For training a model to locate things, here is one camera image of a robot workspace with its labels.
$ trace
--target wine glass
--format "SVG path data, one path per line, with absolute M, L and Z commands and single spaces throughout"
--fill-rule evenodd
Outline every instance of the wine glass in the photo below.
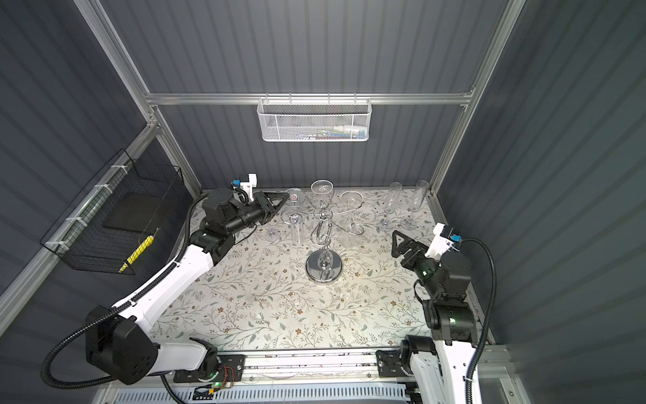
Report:
M 390 229 L 392 227 L 389 216 L 394 214 L 395 208 L 399 203 L 399 195 L 401 195 L 401 192 L 402 184 L 398 182 L 393 182 L 392 184 L 390 184 L 390 187 L 388 188 L 388 194 L 386 194 L 386 198 L 384 199 L 384 213 L 386 214 L 386 217 L 381 219 L 377 224 L 380 228 Z
M 428 189 L 428 182 L 424 180 L 419 180 L 415 183 L 415 191 L 410 197 L 410 202 L 408 203 L 408 211 L 419 212 L 422 208 L 422 203 L 424 202 L 424 197 L 426 196 L 426 190 Z M 417 221 L 408 217 L 402 220 L 402 227 L 407 230 L 412 230 L 417 227 Z
M 314 193 L 312 197 L 314 209 L 326 210 L 334 196 L 334 185 L 328 180 L 318 180 L 312 183 L 311 188 Z

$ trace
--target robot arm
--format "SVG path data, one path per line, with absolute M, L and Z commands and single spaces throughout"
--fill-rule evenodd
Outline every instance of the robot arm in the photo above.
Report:
M 393 232 L 392 256 L 403 255 L 401 264 L 414 271 L 430 298 L 422 300 L 431 338 L 407 335 L 402 340 L 399 361 L 413 374 L 424 403 L 462 404 L 465 375 L 478 344 L 475 319 L 464 302 L 471 277 L 468 260 L 453 248 L 462 238 L 444 224 L 433 229 L 430 246 Z M 482 402 L 477 370 L 472 376 L 473 403 Z
M 146 333 L 177 296 L 226 256 L 235 244 L 236 233 L 269 222 L 285 204 L 287 193 L 257 191 L 249 199 L 252 201 L 241 203 L 228 188 L 209 193 L 202 203 L 206 218 L 191 235 L 182 259 L 170 261 L 144 285 L 116 302 L 113 307 L 130 302 L 119 315 L 86 331 L 89 363 L 125 384 L 170 370 L 199 369 L 208 379 L 217 370 L 217 349 L 209 343 L 197 339 L 155 342 Z M 167 273 L 172 265 L 175 267 Z M 148 292 L 135 300 L 145 290 Z M 109 312 L 99 306 L 88 314 L 87 323 Z

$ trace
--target dark gray corrugated wall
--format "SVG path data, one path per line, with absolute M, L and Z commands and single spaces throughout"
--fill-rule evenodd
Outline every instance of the dark gray corrugated wall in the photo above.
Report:
M 154 140 L 140 157 L 147 162 L 169 164 Z M 188 206 L 191 196 L 184 192 L 182 203 Z M 179 228 L 183 215 L 169 217 L 169 226 Z M 117 275 L 75 271 L 60 262 L 29 300 L 20 315 L 0 338 L 0 397 L 3 403 L 88 404 L 96 388 L 56 390 L 40 380 L 45 355 L 62 338 L 85 324 L 85 316 L 97 305 L 111 306 L 166 264 L 177 234 L 160 232 L 149 248 L 137 274 Z M 85 338 L 69 344 L 52 366 L 55 377 L 63 380 L 86 380 L 105 374 L 85 361 Z
M 643 402 L 645 21 L 643 1 L 528 2 L 439 192 L 493 251 L 493 332 L 536 404 Z
M 470 90 L 506 0 L 103 3 L 151 92 L 420 93 Z M 378 106 L 367 142 L 313 145 L 262 141 L 254 107 L 161 106 L 204 188 L 412 185 L 458 109 Z
M 0 1 L 0 292 L 84 185 L 144 126 L 72 1 Z M 146 158 L 166 159 L 156 142 Z M 135 277 L 57 265 L 0 337 L 0 401 L 90 402 L 93 389 L 46 387 L 44 356 L 95 305 L 122 298 L 159 265 Z M 98 373 L 86 364 L 82 342 L 54 363 L 64 379 Z
M 164 105 L 161 111 L 205 189 L 258 173 L 260 187 L 405 185 L 428 178 L 460 113 L 459 105 L 373 107 L 367 142 L 265 142 L 256 107 Z
M 0 292 L 145 121 L 72 1 L 0 2 Z

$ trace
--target black wire basket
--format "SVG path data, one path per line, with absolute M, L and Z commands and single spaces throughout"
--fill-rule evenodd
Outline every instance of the black wire basket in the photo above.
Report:
M 170 254 L 191 203 L 178 167 L 128 160 L 95 187 L 78 215 L 63 221 L 65 230 L 46 239 L 49 231 L 41 245 L 72 269 L 128 275 L 159 254 L 160 244 Z

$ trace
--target yellow tool handle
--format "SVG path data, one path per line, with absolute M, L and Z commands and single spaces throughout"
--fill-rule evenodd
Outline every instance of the yellow tool handle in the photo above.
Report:
M 152 241 L 154 239 L 155 238 L 153 236 L 146 237 L 146 239 L 141 244 L 139 244 L 139 247 L 137 247 L 137 249 L 134 250 L 134 253 L 132 253 L 132 255 L 128 257 L 128 264 L 132 264 L 134 260 L 136 260 L 141 255 L 141 253 L 143 253 L 143 251 L 152 244 Z M 124 264 L 119 270 L 119 272 L 123 272 L 123 270 L 127 267 L 128 265 Z

